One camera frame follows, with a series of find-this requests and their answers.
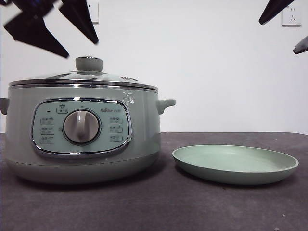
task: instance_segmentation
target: pot handle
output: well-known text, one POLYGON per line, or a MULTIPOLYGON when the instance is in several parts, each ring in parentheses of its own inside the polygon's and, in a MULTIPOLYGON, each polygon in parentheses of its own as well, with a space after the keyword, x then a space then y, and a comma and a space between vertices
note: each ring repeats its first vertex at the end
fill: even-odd
POLYGON ((10 100, 7 98, 0 98, 0 109, 2 114, 6 115, 8 112, 10 100))
POLYGON ((157 101, 157 110, 158 113, 161 115, 162 113, 164 113, 164 110, 167 107, 171 107, 175 105, 175 100, 158 100, 157 101))

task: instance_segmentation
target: brand logo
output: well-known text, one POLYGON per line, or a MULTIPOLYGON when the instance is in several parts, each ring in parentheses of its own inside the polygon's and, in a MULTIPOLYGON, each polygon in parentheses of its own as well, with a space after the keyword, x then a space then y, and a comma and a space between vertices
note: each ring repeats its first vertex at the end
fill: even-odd
POLYGON ((102 112, 121 112, 121 109, 110 109, 108 107, 101 108, 102 112))

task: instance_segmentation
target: glass lid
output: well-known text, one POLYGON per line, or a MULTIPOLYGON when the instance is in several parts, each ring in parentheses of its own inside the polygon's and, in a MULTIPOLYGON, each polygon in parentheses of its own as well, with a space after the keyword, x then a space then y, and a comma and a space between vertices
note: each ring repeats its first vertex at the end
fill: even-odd
POLYGON ((158 90, 157 87, 143 84, 134 78, 116 76, 101 72, 103 61, 95 57, 76 58, 77 71, 62 74, 45 75, 26 80, 14 81, 10 86, 28 84, 87 84, 87 85, 114 85, 158 90))

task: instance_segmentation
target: table surface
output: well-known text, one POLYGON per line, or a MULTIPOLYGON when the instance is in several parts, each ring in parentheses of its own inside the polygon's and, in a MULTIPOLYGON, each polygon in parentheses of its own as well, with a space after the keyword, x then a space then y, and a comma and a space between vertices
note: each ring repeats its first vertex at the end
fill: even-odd
POLYGON ((1 158, 0 186, 2 231, 308 231, 308 136, 162 133, 160 156, 146 171, 88 185, 22 180, 1 158), (297 158, 299 167, 274 184, 215 183, 176 167, 172 151, 195 144, 276 150, 297 158))

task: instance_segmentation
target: black blurry object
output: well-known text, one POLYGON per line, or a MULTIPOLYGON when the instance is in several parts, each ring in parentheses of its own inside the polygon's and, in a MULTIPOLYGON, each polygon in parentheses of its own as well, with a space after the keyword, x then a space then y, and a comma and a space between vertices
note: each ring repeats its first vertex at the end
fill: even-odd
POLYGON ((265 23, 273 19, 293 1, 294 0, 269 0, 264 12, 259 19, 259 22, 264 25, 265 23))
POLYGON ((308 36, 304 37, 294 48, 295 54, 300 54, 308 51, 308 36))
POLYGON ((62 0, 60 12, 94 44, 98 38, 90 18, 86 0, 62 0))
POLYGON ((5 0, 0 0, 0 5, 3 5, 3 6, 9 5, 9 4, 11 4, 11 3, 12 3, 11 0, 7 0, 7 1, 5 1, 5 0))
MULTIPOLYGON (((9 21, 4 28, 14 40, 24 42, 59 56, 69 56, 65 48, 46 28, 43 17, 53 9, 57 0, 0 0, 1 5, 13 2, 22 12, 9 21)), ((89 40, 98 43, 86 0, 63 0, 61 13, 71 21, 89 40)))
POLYGON ((65 48, 46 28, 41 17, 21 13, 7 23, 4 28, 13 36, 14 40, 45 49, 65 58, 69 56, 65 48))

